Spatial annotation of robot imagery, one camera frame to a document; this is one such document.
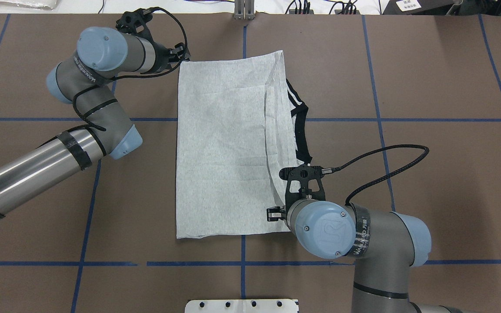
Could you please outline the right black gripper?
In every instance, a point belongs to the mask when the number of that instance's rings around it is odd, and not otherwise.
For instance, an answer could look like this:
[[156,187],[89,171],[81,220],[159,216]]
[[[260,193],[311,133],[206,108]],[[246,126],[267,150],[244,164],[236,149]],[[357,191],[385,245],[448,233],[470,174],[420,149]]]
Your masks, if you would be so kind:
[[288,229],[294,229],[297,204],[294,203],[292,206],[273,206],[267,208],[267,221],[277,222],[279,220],[284,220],[285,225]]

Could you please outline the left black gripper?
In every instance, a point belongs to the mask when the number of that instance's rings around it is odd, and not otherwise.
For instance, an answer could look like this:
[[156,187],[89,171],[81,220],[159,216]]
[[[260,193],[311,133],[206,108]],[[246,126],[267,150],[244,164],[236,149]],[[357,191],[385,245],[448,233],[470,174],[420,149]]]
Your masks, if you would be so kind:
[[153,42],[155,51],[155,61],[153,73],[163,73],[171,71],[179,62],[190,61],[191,55],[186,44],[179,42],[174,48],[167,48],[163,44]]

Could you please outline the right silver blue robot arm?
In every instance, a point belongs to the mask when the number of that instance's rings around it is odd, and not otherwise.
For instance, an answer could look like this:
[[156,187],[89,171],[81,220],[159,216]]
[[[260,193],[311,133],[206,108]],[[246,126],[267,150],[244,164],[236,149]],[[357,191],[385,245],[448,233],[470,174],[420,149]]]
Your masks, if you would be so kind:
[[355,259],[353,313],[458,313],[450,306],[409,299],[412,267],[429,258],[429,228],[415,216],[369,210],[356,204],[304,199],[290,208],[266,210],[267,220],[283,220],[301,246],[317,257]]

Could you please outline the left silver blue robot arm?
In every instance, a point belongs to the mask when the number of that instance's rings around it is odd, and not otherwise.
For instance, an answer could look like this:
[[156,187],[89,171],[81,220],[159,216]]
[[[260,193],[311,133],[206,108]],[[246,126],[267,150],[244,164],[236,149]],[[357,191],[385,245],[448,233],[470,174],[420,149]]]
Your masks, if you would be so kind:
[[57,133],[33,151],[0,167],[0,220],[74,174],[109,156],[119,159],[143,139],[110,89],[125,79],[161,77],[189,59],[187,36],[172,48],[149,30],[89,27],[71,57],[47,75],[48,91],[69,104],[82,124]]

